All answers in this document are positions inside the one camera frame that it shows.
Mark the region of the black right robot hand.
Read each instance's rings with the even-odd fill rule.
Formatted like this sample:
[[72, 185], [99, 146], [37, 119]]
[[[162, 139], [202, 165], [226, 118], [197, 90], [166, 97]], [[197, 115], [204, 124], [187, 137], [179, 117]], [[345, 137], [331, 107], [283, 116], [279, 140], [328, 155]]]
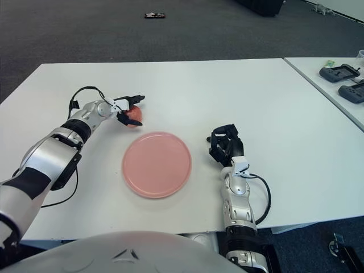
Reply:
[[232, 157], [244, 156], [243, 143], [234, 124], [214, 129], [206, 141], [210, 143], [210, 156], [224, 167], [232, 166]]

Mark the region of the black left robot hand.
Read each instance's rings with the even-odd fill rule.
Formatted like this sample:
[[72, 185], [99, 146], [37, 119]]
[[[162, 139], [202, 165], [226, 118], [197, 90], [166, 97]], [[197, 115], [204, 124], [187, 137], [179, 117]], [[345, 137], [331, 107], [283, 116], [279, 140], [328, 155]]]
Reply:
[[140, 103], [145, 96], [123, 96], [115, 98], [115, 105], [118, 108], [117, 120], [127, 127], [142, 126], [142, 111], [136, 104]]

